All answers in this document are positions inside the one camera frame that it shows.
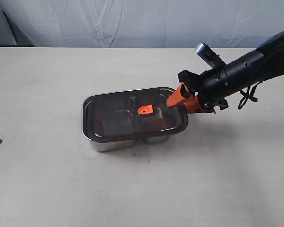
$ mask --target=white table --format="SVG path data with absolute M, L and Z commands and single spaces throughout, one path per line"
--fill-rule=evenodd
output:
M 217 49 L 230 62 L 250 49 Z M 284 227 L 284 76 L 164 144 L 97 153 L 81 105 L 178 86 L 193 49 L 0 48 L 0 227 Z

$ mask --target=black cable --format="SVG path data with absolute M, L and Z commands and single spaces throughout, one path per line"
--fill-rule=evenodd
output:
M 246 102 L 250 99 L 252 102 L 257 102 L 258 101 L 258 99 L 257 98 L 255 98 L 254 97 L 254 94 L 255 94 L 255 91 L 256 91 L 256 88 L 257 88 L 257 86 L 259 85 L 259 84 L 261 84 L 261 83 L 263 83 L 263 80 L 261 80 L 261 81 L 259 81 L 253 88 L 252 88 L 252 90 L 250 90 L 251 89 L 251 83 L 252 83 L 252 79 L 253 79 L 253 77 L 254 77 L 254 75 L 256 74 L 256 72 L 259 70 L 259 68 L 265 63 L 265 62 L 267 62 L 267 60 L 269 60 L 271 57 L 273 57 L 275 54 L 277 54 L 277 53 L 279 53 L 279 52 L 281 52 L 281 51 L 283 51 L 284 50 L 284 48 L 283 49 L 280 49 L 280 50 L 278 50 L 278 51 L 276 51 L 276 52 L 274 52 L 274 53 L 272 53 L 271 55 L 269 55 L 267 58 L 265 58 L 260 64 L 259 64 L 259 66 L 255 69 L 255 71 L 252 73 L 252 75 L 251 75 L 251 77 L 250 77 L 250 79 L 249 79 L 249 85 L 248 85 L 248 87 L 247 87 L 247 90 L 246 90 L 246 92 L 244 92 L 244 91 L 240 91 L 240 93 L 243 95 L 243 98 L 240 100 L 240 102 L 239 102 L 239 104 L 238 104 L 238 109 L 240 110 L 240 109 L 242 109 L 243 108 L 243 106 L 246 104 Z

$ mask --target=container lid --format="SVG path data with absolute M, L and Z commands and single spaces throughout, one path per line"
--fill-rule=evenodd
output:
M 160 87 L 92 96 L 83 104 L 83 133 L 102 143 L 179 133 L 188 116 L 183 105 L 166 106 L 173 92 Z

